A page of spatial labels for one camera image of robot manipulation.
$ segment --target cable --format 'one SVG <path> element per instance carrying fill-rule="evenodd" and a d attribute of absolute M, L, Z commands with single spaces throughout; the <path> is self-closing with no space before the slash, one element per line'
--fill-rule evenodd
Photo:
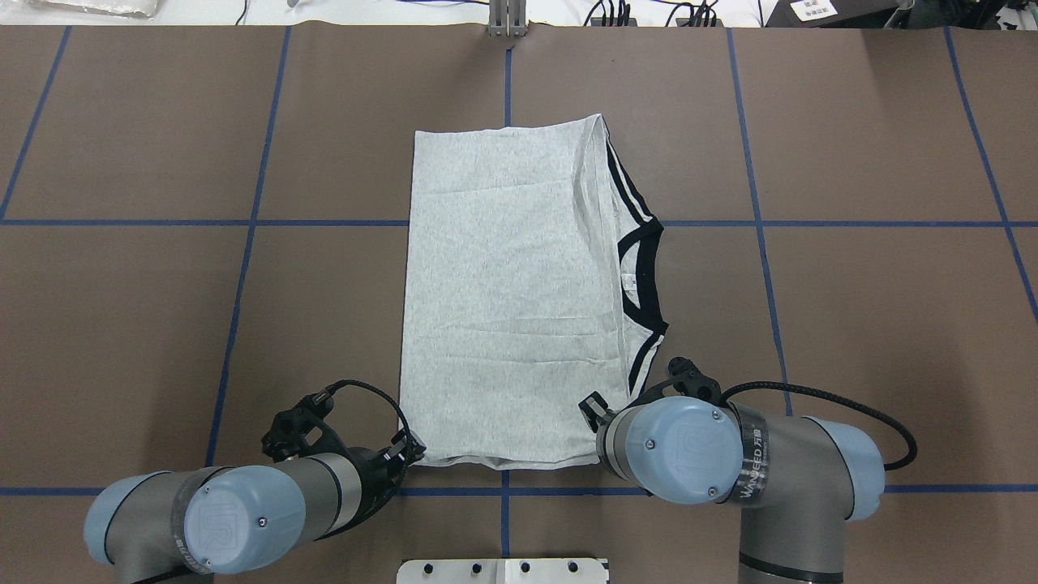
<path fill-rule="evenodd" d="M 692 11 L 695 10 L 695 6 L 693 6 L 691 2 L 677 2 L 677 3 L 663 2 L 663 3 L 674 4 L 674 8 L 671 10 L 671 16 L 666 17 L 666 24 L 663 25 L 664 27 L 671 26 L 671 21 L 674 20 L 674 13 L 677 12 L 678 8 L 681 8 L 682 6 L 688 6 L 688 20 L 689 21 L 692 20 Z"/>
<path fill-rule="evenodd" d="M 379 396 L 380 398 L 385 400 L 386 404 L 392 407 L 393 412 L 397 413 L 397 418 L 400 420 L 401 427 L 404 430 L 404 452 L 403 452 L 404 466 L 400 471 L 400 476 L 397 478 L 395 481 L 393 481 L 392 486 L 390 486 L 389 490 L 386 491 L 385 495 L 382 496 L 382 499 L 380 499 L 371 509 L 368 509 L 365 513 L 363 513 L 359 518 L 353 519 L 352 521 L 350 521 L 350 523 L 344 525 L 343 527 L 336 529 L 335 531 L 322 535 L 320 539 L 324 539 L 325 537 L 331 537 L 332 535 L 337 535 L 346 531 L 347 529 L 352 529 L 364 523 L 365 521 L 367 521 L 368 518 L 378 512 L 379 509 L 385 506 L 385 504 L 388 503 L 390 499 L 392 499 L 393 497 L 397 496 L 398 493 L 400 493 L 400 488 L 404 483 L 404 477 L 407 476 L 407 468 L 410 467 L 411 464 L 415 462 L 415 458 L 412 453 L 414 452 L 414 447 L 417 445 L 417 441 L 414 440 L 414 435 L 411 434 L 411 426 L 408 425 L 407 423 L 407 417 L 404 416 L 404 412 L 400 409 L 400 406 L 397 404 L 397 400 L 394 400 L 388 394 L 376 388 L 375 386 L 371 384 L 365 384 L 364 382 L 358 382 L 357 380 L 339 380 L 338 382 L 335 382 L 334 384 L 325 388 L 325 391 L 328 392 L 329 396 L 333 396 L 335 395 L 335 392 L 348 386 L 360 388 L 362 390 L 367 390 L 373 394 Z"/>
<path fill-rule="evenodd" d="M 681 24 L 681 25 L 678 25 L 678 26 L 693 27 L 693 28 L 694 27 L 708 28 L 708 27 L 711 27 L 711 26 L 717 26 L 717 11 L 714 10 L 713 7 L 720 0 L 714 0 L 710 4 L 707 4 L 706 1 L 704 1 L 702 4 L 698 4 L 698 5 L 696 4 L 691 4 L 691 8 L 694 8 L 694 11 L 692 11 L 691 8 L 689 8 L 690 13 L 688 15 L 689 16 L 688 21 L 685 24 Z M 671 24 L 671 20 L 670 19 L 667 19 L 666 22 L 667 22 L 667 25 Z"/>
<path fill-rule="evenodd" d="M 588 26 L 588 23 L 591 22 L 591 16 L 595 13 L 595 8 L 599 6 L 602 6 L 602 20 L 605 21 L 605 4 L 602 4 L 602 0 L 598 0 L 598 2 L 595 2 L 591 9 L 588 10 L 588 17 L 584 19 L 584 23 L 580 26 Z"/>
<path fill-rule="evenodd" d="M 804 386 L 794 386 L 793 384 L 781 384 L 778 382 L 750 382 L 748 384 L 740 384 L 734 388 L 728 390 L 720 396 L 720 402 L 722 405 L 728 404 L 728 400 L 736 394 L 741 394 L 742 392 L 747 392 L 749 390 L 775 390 L 780 392 L 789 392 L 791 394 L 799 394 L 809 397 L 814 397 L 818 399 L 824 399 L 826 401 L 831 401 L 838 404 L 844 408 L 849 408 L 854 412 L 859 412 L 865 414 L 870 418 L 879 420 L 880 422 L 886 424 L 887 426 L 894 428 L 901 438 L 904 439 L 905 444 L 908 446 L 908 453 L 902 456 L 900 460 L 894 463 L 886 463 L 883 465 L 884 471 L 896 471 L 898 469 L 903 469 L 910 465 L 912 461 L 916 460 L 916 455 L 919 454 L 919 447 L 916 445 L 916 437 L 911 436 L 908 428 L 904 427 L 904 424 L 898 422 L 894 418 L 879 412 L 878 410 L 873 410 L 868 406 L 863 406 L 854 400 L 847 399 L 843 396 L 838 396 L 829 392 L 823 392 L 822 390 L 816 390 L 814 388 L 808 388 Z"/>
<path fill-rule="evenodd" d="M 157 584 L 159 582 L 165 582 L 166 580 L 172 580 L 173 578 L 180 578 L 181 576 L 187 576 L 189 574 L 194 574 L 191 568 L 185 564 L 181 564 L 169 572 L 164 572 L 162 574 L 157 574 L 155 576 L 145 578 L 143 580 L 138 580 L 133 584 Z"/>
<path fill-rule="evenodd" d="M 245 20 L 245 12 L 247 11 L 249 11 L 249 0 L 244 0 L 242 2 L 242 13 L 238 17 L 238 20 L 235 21 L 235 26 L 242 24 L 242 21 Z"/>

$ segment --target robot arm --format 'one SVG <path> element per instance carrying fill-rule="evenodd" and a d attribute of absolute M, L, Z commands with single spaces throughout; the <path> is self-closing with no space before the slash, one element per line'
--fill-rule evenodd
<path fill-rule="evenodd" d="M 620 412 L 598 393 L 581 402 L 605 467 L 672 503 L 741 507 L 740 584 L 843 582 L 844 523 L 875 512 L 885 484 L 879 450 L 868 435 L 815 418 L 765 416 L 728 400 L 769 384 L 722 396 L 690 361 L 676 359 L 670 369 L 668 382 Z M 672 385 L 681 395 L 663 397 Z M 904 426 L 839 401 L 896 425 L 905 437 L 908 456 L 887 469 L 911 462 L 914 440 Z"/>
<path fill-rule="evenodd" d="M 401 418 L 390 446 L 347 447 L 324 418 L 331 396 L 357 386 L 379 394 Z M 312 444 L 307 435 L 320 429 Z M 263 438 L 270 466 L 212 467 L 130 477 L 106 489 L 87 513 L 84 538 L 120 584 L 211 582 L 270 564 L 308 541 L 359 525 L 400 488 L 425 446 L 389 396 L 343 381 L 274 418 Z"/>

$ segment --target grid line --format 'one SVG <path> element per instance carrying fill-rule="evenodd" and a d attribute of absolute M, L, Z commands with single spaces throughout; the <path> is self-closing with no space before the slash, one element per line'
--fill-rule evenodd
<path fill-rule="evenodd" d="M 235 307 L 230 313 L 230 331 L 227 333 L 227 345 L 223 353 L 223 366 L 220 370 L 220 385 L 216 392 L 216 405 L 213 407 L 213 425 L 209 433 L 209 447 L 206 449 L 206 466 L 212 467 L 216 457 L 216 444 L 220 438 L 220 422 L 223 418 L 223 402 L 227 396 L 227 382 L 230 378 L 230 355 L 235 351 L 238 337 L 238 323 L 242 311 L 242 294 L 245 289 L 245 276 L 249 270 L 252 255 L 252 242 L 255 239 L 256 224 L 260 217 L 260 203 L 263 199 L 263 187 L 267 177 L 267 162 L 270 160 L 270 144 L 274 138 L 274 122 L 277 120 L 277 102 L 281 94 L 281 82 L 284 79 L 284 63 L 289 57 L 289 43 L 292 40 L 292 27 L 284 27 L 284 38 L 281 40 L 281 56 L 277 66 L 277 79 L 274 81 L 274 96 L 270 104 L 270 117 L 267 119 L 267 137 L 264 139 L 263 157 L 260 159 L 260 172 L 256 175 L 256 190 L 252 199 L 252 215 L 249 217 L 249 231 L 245 237 L 245 250 L 242 253 L 242 269 L 238 275 L 238 287 L 235 290 Z"/>
<path fill-rule="evenodd" d="M 0 497 L 95 497 L 104 488 L 100 486 L 3 486 Z M 889 484 L 884 495 L 919 494 L 973 494 L 988 493 L 1038 493 L 1035 483 L 921 483 Z M 402 489 L 399 497 L 502 497 L 504 489 L 496 486 L 416 486 Z M 625 486 L 510 486 L 512 497 L 643 497 L 646 493 L 637 488 Z M 502 530 L 503 541 L 508 536 Z"/>
<path fill-rule="evenodd" d="M 64 50 L 69 45 L 69 35 L 71 34 L 72 27 L 66 26 L 64 32 L 61 34 L 61 41 L 58 43 L 58 50 L 54 54 L 54 62 L 51 63 L 51 71 L 47 74 L 44 89 L 39 93 L 39 101 L 36 102 L 36 109 L 32 112 L 32 118 L 29 120 L 29 128 L 25 132 L 25 139 L 22 140 L 22 148 L 18 151 L 15 168 L 10 171 L 10 179 L 7 180 L 7 190 L 4 191 L 3 201 L 0 202 L 0 219 L 7 214 L 7 205 L 10 204 L 10 198 L 15 195 L 15 184 L 18 183 L 18 175 L 22 172 L 22 164 L 25 162 L 25 157 L 29 154 L 32 136 L 36 133 L 36 123 L 39 122 L 39 116 L 44 113 L 44 105 L 47 104 L 47 96 L 51 92 L 51 86 L 54 84 L 54 78 L 58 73 L 58 65 L 61 64 L 61 57 L 64 56 Z"/>
<path fill-rule="evenodd" d="M 256 219 L 260 227 L 406 227 L 408 219 Z M 665 227 L 756 227 L 753 219 L 663 219 Z M 885 221 L 885 220 L 814 220 L 761 219 L 768 228 L 782 227 L 875 227 L 875 228 L 1004 228 L 1003 221 Z M 0 219 L 11 226 L 248 226 L 250 219 Z M 1009 221 L 1014 228 L 1038 227 L 1038 221 Z"/>
<path fill-rule="evenodd" d="M 512 50 L 515 45 L 504 51 L 504 127 L 512 126 Z M 501 557 L 512 556 L 512 498 L 509 489 L 512 485 L 512 473 L 501 471 Z"/>
<path fill-rule="evenodd" d="M 1035 323 L 1038 324 L 1038 302 L 1035 301 L 1035 291 L 1031 286 L 1031 278 L 1028 277 L 1028 270 L 1023 266 L 1023 257 L 1016 246 L 1016 237 L 1013 234 L 1013 226 L 1009 222 L 1009 214 L 1006 212 L 1006 204 L 1002 200 L 1002 193 L 999 191 L 999 184 L 994 179 L 994 172 L 991 170 L 991 162 L 987 158 L 987 149 L 984 147 L 984 140 L 980 137 L 980 129 L 974 118 L 973 108 L 969 106 L 969 98 L 966 95 L 966 87 L 962 82 L 962 72 L 959 69 L 959 59 L 955 54 L 955 43 L 952 39 L 952 29 L 945 27 L 945 41 L 948 44 L 948 56 L 952 60 L 952 72 L 955 74 L 955 83 L 959 88 L 959 98 L 962 100 L 962 109 L 965 111 L 966 120 L 969 121 L 969 130 L 973 131 L 974 141 L 977 142 L 977 151 L 980 154 L 980 161 L 984 165 L 984 173 L 987 174 L 987 183 L 991 187 L 991 195 L 994 197 L 994 204 L 999 207 L 999 215 L 1002 217 L 1002 225 L 1006 229 L 1006 238 L 1009 240 L 1009 247 L 1013 251 L 1013 259 L 1016 261 L 1016 269 L 1020 273 L 1020 280 L 1023 283 L 1023 294 L 1031 305 L 1031 314 Z"/>
<path fill-rule="evenodd" d="M 732 84 L 735 86 L 735 105 L 739 112 L 739 132 L 742 134 L 742 155 L 746 162 L 746 177 L 749 180 L 749 199 L 754 204 L 754 227 L 757 229 L 757 248 L 761 254 L 761 269 L 764 272 L 764 290 L 768 299 L 768 313 L 771 317 L 771 337 L 778 355 L 778 367 L 783 384 L 789 383 L 786 371 L 786 353 L 782 346 L 782 330 L 778 327 L 778 311 L 775 308 L 774 287 L 771 284 L 771 266 L 768 262 L 767 243 L 764 240 L 764 219 L 761 216 L 761 201 L 757 193 L 757 176 L 754 172 L 754 157 L 749 150 L 749 130 L 746 127 L 746 110 L 742 103 L 742 85 L 739 83 L 739 63 L 735 56 L 735 35 L 726 28 L 728 35 L 728 56 L 732 66 Z M 783 392 L 786 400 L 786 416 L 793 415 L 793 399 L 789 392 Z"/>

